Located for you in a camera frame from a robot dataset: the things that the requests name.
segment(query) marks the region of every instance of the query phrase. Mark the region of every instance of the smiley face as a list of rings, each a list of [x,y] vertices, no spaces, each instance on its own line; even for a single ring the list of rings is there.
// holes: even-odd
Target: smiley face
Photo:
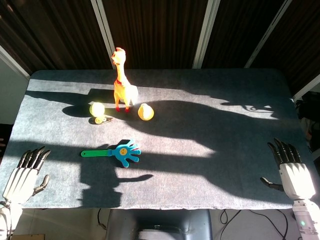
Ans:
[[[119,153],[120,153],[122,156],[126,155],[127,152],[128,152],[128,150],[127,150],[126,148],[121,148],[120,151],[119,151]]]

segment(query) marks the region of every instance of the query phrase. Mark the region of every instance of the blue plastic hand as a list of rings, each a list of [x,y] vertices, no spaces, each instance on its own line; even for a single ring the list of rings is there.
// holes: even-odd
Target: blue plastic hand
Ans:
[[[128,159],[135,163],[139,162],[139,157],[133,155],[140,154],[141,150],[133,139],[131,139],[127,144],[119,145],[116,149],[112,150],[112,155],[115,156],[125,168],[129,167]]]

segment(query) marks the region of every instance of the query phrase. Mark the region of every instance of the dark curtain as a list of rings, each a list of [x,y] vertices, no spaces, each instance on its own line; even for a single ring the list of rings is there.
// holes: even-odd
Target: dark curtain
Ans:
[[[284,0],[221,0],[203,68],[243,68]]]
[[[103,0],[126,68],[191,68],[208,0]]]
[[[251,67],[281,70],[293,95],[320,74],[320,1],[293,0]]]
[[[90,0],[0,0],[0,45],[29,74],[112,68]]]

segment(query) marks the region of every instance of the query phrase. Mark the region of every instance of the robotic hand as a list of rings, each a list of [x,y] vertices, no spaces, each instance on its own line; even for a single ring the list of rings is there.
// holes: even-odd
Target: robotic hand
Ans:
[[[320,209],[310,198],[316,193],[308,168],[301,162],[297,149],[274,139],[277,148],[270,142],[282,184],[260,180],[269,188],[282,192],[293,200],[293,212],[303,240],[320,240]]]
[[[34,188],[39,171],[51,152],[44,149],[43,146],[34,151],[26,151],[10,175],[2,195],[5,201],[0,202],[0,240],[11,238],[22,214],[22,204],[48,185],[49,175],[46,175],[42,184]]]

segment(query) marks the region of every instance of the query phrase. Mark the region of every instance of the black cable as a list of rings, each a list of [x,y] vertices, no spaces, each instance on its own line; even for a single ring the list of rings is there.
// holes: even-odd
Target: black cable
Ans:
[[[99,218],[100,211],[101,211],[101,208],[99,209],[98,214],[97,214],[98,224],[99,224],[99,226],[102,227],[104,230],[107,230],[106,225],[104,225],[103,223],[100,222],[100,218]]]
[[[249,210],[250,212],[252,212],[253,214],[256,214],[256,215],[260,215],[260,216],[263,216],[263,217],[265,217],[266,219],[268,219],[269,220],[269,222],[272,224],[272,226],[274,227],[274,229],[279,233],[279,235],[282,237],[282,240],[286,240],[286,236],[287,236],[287,233],[288,233],[288,226],[289,226],[289,224],[288,224],[288,219],[287,219],[287,216],[282,212],[282,211],[280,211],[280,210],[278,210],[278,209],[276,209],[278,212],[280,212],[280,213],[282,213],[283,214],[283,216],[284,216],[284,218],[285,218],[285,223],[286,223],[286,227],[285,227],[285,233],[284,233],[284,235],[278,230],[278,228],[276,227],[276,225],[271,221],[271,219],[270,218],[268,218],[266,215],[264,215],[264,214],[261,214],[261,213],[257,213],[257,212],[254,212],[254,211],[252,211],[252,210]]]
[[[225,213],[226,219],[228,219],[228,215],[227,215],[226,210],[223,210],[223,211],[224,211],[224,212],[222,212],[222,214]],[[229,225],[229,223],[231,223],[231,221],[232,221],[240,212],[241,212],[241,210],[237,211],[236,214],[230,219],[230,221],[225,224],[224,228],[222,229],[221,235],[220,235],[220,240],[222,239],[222,234],[224,234],[224,231],[225,231],[226,227]]]
[[[225,214],[225,218],[226,218],[225,221],[222,221],[222,215],[223,215],[223,214]],[[222,211],[221,215],[220,215],[220,223],[222,223],[222,224],[227,224],[227,222],[228,222],[228,214],[227,214],[227,212],[226,212],[226,209],[224,209],[224,210]]]
[[[281,213],[283,216],[284,216],[284,218],[285,218],[285,224],[286,224],[286,226],[285,226],[285,232],[284,232],[284,235],[283,235],[283,239],[285,240],[286,239],[286,236],[287,236],[287,233],[288,233],[288,227],[289,227],[289,224],[288,224],[288,219],[287,219],[287,216],[282,212],[282,211],[280,211],[279,209],[276,209],[279,213]]]

